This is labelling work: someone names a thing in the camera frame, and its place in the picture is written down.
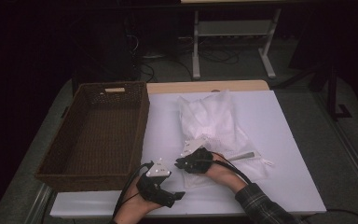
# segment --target basket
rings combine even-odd
[[[140,166],[149,104],[144,82],[81,85],[34,176],[57,192],[122,189]]]

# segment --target white cloth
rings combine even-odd
[[[178,104],[185,141],[204,138],[206,149],[223,154],[229,161],[244,155],[254,155],[231,163],[251,181],[267,177],[266,164],[269,161],[261,157],[245,131],[236,124],[229,91],[212,93],[193,102],[179,97]],[[186,188],[213,184],[208,177],[186,172],[183,174]]]

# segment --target hand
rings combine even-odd
[[[138,188],[136,188],[136,183],[138,183],[139,178],[140,177],[138,176],[132,181],[126,194],[124,195],[124,203],[121,205],[116,216],[114,217],[114,221],[117,224],[138,223],[147,213],[161,207],[161,205],[157,203],[146,201],[139,194]]]
[[[223,155],[219,155],[213,153],[213,160],[226,162],[223,159]],[[234,193],[237,193],[240,189],[247,186],[246,183],[233,171],[230,171],[228,168],[219,164],[213,163],[205,175],[210,177],[217,184],[229,187]]]

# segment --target person's arm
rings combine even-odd
[[[161,205],[146,201],[136,188],[139,177],[135,178],[123,198],[123,204],[110,223],[135,224],[147,213],[158,209]]]
[[[213,154],[214,160],[224,161],[220,156]],[[212,164],[205,173],[214,182],[229,187],[235,194],[246,215],[260,224],[301,223],[277,203],[269,199],[255,183],[247,185],[240,177],[228,168]]]

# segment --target white table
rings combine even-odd
[[[286,119],[273,91],[263,81],[235,81],[208,83],[152,84],[148,86],[150,98],[149,118],[146,126],[142,163],[165,160],[172,175],[162,183],[167,191],[185,191],[184,198],[172,208],[163,207],[149,217],[200,217],[238,216],[243,214],[232,192],[222,186],[185,189],[182,173],[173,162],[183,149],[176,99],[204,98],[211,92],[154,93],[223,90],[232,85],[231,92],[237,123],[246,131],[257,150],[275,163],[268,168],[268,178],[256,181],[262,190],[294,215],[325,212],[324,203],[317,191],[297,148]],[[241,91],[241,88],[253,91]],[[111,217],[120,191],[58,193],[50,214],[53,217],[85,218]]]

